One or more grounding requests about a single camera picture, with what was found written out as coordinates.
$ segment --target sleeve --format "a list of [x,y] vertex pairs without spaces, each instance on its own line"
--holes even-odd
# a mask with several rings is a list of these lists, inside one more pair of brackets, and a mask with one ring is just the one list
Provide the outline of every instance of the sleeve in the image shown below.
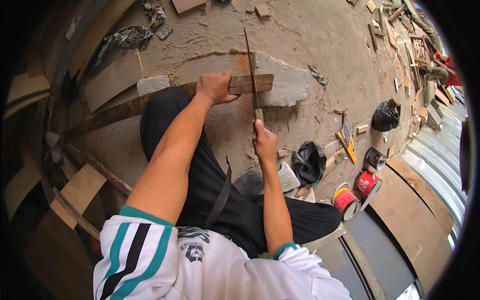
[[94,269],[94,299],[157,299],[167,294],[177,278],[177,233],[171,223],[124,206],[100,233],[104,258]]
[[273,259],[312,276],[312,293],[314,295],[327,296],[327,299],[351,299],[349,291],[343,284],[323,268],[323,260],[317,255],[311,254],[308,248],[293,242],[286,243],[278,248]]

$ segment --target black plastic bag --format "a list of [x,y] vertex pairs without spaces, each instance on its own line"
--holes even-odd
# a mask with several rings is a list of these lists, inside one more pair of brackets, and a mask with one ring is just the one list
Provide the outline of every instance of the black plastic bag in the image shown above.
[[401,106],[393,99],[380,103],[373,114],[372,128],[380,132],[397,128],[400,124]]
[[298,152],[292,154],[295,175],[303,185],[319,183],[325,172],[327,157],[321,147],[312,141],[306,141]]

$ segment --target white shirt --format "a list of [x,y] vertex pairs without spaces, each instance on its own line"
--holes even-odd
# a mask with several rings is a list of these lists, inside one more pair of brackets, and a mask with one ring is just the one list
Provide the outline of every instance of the white shirt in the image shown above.
[[176,228],[128,206],[120,214],[100,233],[95,300],[351,299],[305,247],[289,243],[278,260],[249,259],[214,231]]

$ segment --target teal stripe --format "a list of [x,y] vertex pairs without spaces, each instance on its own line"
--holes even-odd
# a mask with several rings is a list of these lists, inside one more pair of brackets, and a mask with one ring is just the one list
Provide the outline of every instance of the teal stripe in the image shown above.
[[[131,223],[121,223],[119,230],[117,230],[117,235],[115,236],[112,246],[110,248],[110,255],[109,255],[110,261],[111,261],[110,268],[108,268],[108,271],[105,274],[105,277],[103,277],[102,281],[104,281],[106,278],[115,274],[120,267],[120,247],[123,244],[123,240],[125,239],[125,235],[127,234],[127,230],[130,224]],[[99,287],[100,286],[96,288],[95,299],[96,299],[96,293],[98,292]]]
[[155,254],[153,256],[152,261],[148,265],[147,269],[143,274],[136,278],[129,279],[125,281],[119,289],[117,289],[110,300],[122,300],[135,289],[135,287],[142,281],[148,280],[155,275],[158,271],[160,266],[162,265],[163,259],[165,258],[165,253],[167,252],[168,240],[170,239],[170,234],[172,233],[171,226],[165,226],[163,230],[162,236],[160,237],[160,241],[158,242],[158,246],[156,248]]
[[283,253],[283,251],[285,251],[285,249],[288,248],[288,247],[292,247],[293,250],[297,249],[297,245],[294,242],[290,241],[288,243],[285,243],[285,244],[281,245],[280,248],[278,248],[275,251],[275,254],[273,255],[273,259],[275,259],[277,261],[278,258],[280,257],[280,255]]
[[124,205],[121,210],[120,210],[120,216],[131,216],[134,218],[143,218],[145,220],[152,221],[154,223],[164,225],[164,226],[172,226],[175,227],[172,223],[165,221],[164,219],[161,219],[157,216],[151,215],[149,213],[146,213],[140,209],[136,209],[131,206],[126,206]]

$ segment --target black pants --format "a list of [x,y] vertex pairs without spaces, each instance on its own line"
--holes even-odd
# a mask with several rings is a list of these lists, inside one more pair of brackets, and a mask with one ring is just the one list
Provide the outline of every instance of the black pants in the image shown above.
[[[172,123],[192,100],[183,89],[169,87],[151,95],[142,115],[140,135],[148,161]],[[202,228],[222,189],[226,175],[208,144],[205,128],[193,154],[188,174],[188,192],[177,226]],[[293,239],[304,244],[333,232],[340,212],[331,205],[285,198],[293,227]],[[263,196],[242,195],[232,185],[228,200],[211,228],[228,235],[250,258],[267,251],[263,223]]]

